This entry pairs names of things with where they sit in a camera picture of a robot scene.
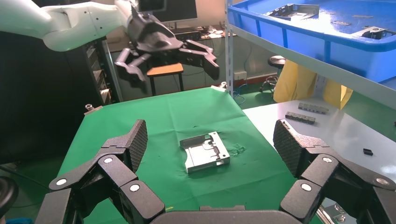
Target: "wall outlet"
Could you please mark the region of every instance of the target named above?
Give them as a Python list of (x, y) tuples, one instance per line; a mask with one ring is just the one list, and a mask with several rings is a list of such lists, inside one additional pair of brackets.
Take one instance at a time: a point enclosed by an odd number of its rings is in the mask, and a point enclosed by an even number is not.
[(246, 80), (248, 73), (246, 71), (234, 72), (234, 80)]

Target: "table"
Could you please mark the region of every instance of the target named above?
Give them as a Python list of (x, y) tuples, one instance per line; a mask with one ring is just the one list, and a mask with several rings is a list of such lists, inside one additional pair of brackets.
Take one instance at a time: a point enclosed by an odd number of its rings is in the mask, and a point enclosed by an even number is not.
[(179, 75), (180, 91), (184, 91), (182, 73), (183, 66), (180, 63), (150, 69), (147, 72), (147, 76), (150, 78), (151, 93), (153, 94), (153, 96), (156, 95), (156, 85), (154, 84), (154, 77), (160, 76), (172, 76), (176, 74)]
[[(299, 110), (298, 104), (307, 103), (323, 106), (329, 109), (326, 115)], [(308, 125), (298, 121), (288, 122), (300, 134), (323, 139), (343, 158), (389, 177), (396, 182), (396, 142), (379, 134), (375, 130), (357, 121), (330, 104), (320, 99), (293, 100), (289, 102), (259, 106), (245, 109), (254, 126), (273, 146), (275, 122), (284, 119), (287, 112), (299, 113), (316, 118), (315, 125)], [(363, 154), (363, 148), (371, 149), (373, 156)], [(323, 206), (330, 206), (334, 202), (325, 199)], [(346, 216), (345, 224), (355, 224), (351, 216)]]
[[(164, 201), (167, 211), (201, 205), (248, 210), (278, 209), (293, 185), (280, 156), (227, 92), (211, 88), (133, 100), (86, 116), (59, 171), (90, 160), (106, 139), (127, 133), (145, 119), (148, 145), (137, 175)], [(187, 174), (179, 141), (217, 131), (231, 155), (229, 165)], [(125, 224), (109, 200), (99, 203), (86, 224)], [(318, 218), (314, 224), (321, 223)]]

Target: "white table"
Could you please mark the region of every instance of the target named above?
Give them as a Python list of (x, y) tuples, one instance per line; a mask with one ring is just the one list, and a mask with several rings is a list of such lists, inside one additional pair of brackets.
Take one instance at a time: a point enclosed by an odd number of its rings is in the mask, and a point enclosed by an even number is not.
[[(298, 109), (300, 102), (323, 106), (329, 109), (329, 112), (323, 115), (300, 110)], [(323, 100), (313, 98), (294, 100), (243, 111), (272, 147), (274, 146), (275, 122), (285, 119), (287, 112), (315, 117), (314, 125), (290, 119), (288, 122), (300, 134), (321, 138), (343, 158), (396, 182), (396, 143)], [(371, 149), (374, 155), (365, 155), (363, 148)], [(330, 199), (325, 199), (323, 202), (325, 207), (332, 204), (334, 202)], [(356, 221), (354, 218), (346, 216), (344, 223), (353, 224)]]

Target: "textured fingertip pad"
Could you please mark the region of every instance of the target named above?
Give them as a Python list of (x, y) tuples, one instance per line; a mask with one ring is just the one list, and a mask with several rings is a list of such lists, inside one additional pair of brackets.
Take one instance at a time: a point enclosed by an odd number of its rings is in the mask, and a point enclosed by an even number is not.
[(289, 131), (289, 123), (278, 120), (275, 123), (274, 147), (281, 156), (283, 162), (294, 177), (297, 177), (297, 168), (300, 161), (302, 147)]
[(305, 148), (328, 147), (321, 139), (299, 134), (284, 119), (275, 123), (273, 141), (275, 149), (294, 177), (298, 177), (300, 174), (298, 165), (302, 158), (301, 153)]
[(146, 121), (137, 120), (128, 135), (130, 135), (130, 138), (127, 143), (127, 149), (131, 157), (132, 171), (136, 173), (146, 151), (147, 141), (149, 140)]

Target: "computer monitor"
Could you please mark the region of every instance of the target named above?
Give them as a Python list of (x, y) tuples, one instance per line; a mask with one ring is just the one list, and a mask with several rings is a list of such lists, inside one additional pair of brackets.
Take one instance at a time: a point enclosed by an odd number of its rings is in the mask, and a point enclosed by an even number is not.
[(166, 9), (153, 12), (153, 15), (160, 22), (189, 21), (198, 17), (195, 0), (166, 0)]

